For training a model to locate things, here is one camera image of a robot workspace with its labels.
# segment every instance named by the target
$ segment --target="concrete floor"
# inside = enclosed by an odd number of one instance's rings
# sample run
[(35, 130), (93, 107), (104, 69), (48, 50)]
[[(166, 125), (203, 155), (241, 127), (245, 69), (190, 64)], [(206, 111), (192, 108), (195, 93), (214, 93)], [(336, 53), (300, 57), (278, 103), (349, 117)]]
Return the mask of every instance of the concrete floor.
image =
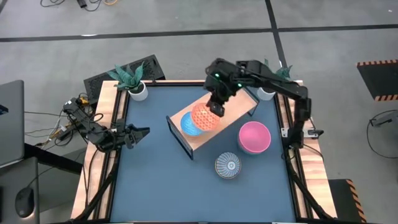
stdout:
[[(50, 8), (40, 7), (39, 0), (2, 3), (0, 38), (271, 27), (263, 0), (119, 0), (92, 13), (80, 10), (76, 1)], [(398, 24), (398, 2), (393, 0), (271, 3), (278, 27)], [(369, 222), (395, 223), (397, 161), (371, 152), (365, 130), (374, 114), (397, 108), (398, 103), (374, 102), (355, 64), (398, 58), (398, 30), (284, 32), (280, 38), (286, 61), (293, 65), (292, 78), (308, 86), (315, 124), (325, 130), (320, 144), (328, 177), (355, 182)], [(231, 61), (266, 57), (272, 69), (280, 66), (272, 33), (0, 42), (0, 52), (0, 81), (25, 81), (25, 110), (56, 114), (65, 101), (85, 91), (84, 79), (115, 63), (151, 54), (156, 54), (167, 79), (202, 79), (216, 57)], [(56, 120), (27, 114), (25, 130), (50, 128)], [(369, 135), (376, 150), (398, 156), (393, 124), (371, 129)], [(43, 140), (25, 139), (32, 144)], [(67, 147), (52, 151), (76, 158), (84, 148), (76, 137)], [(69, 218), (77, 183), (78, 177), (58, 170), (40, 177), (42, 223)]]

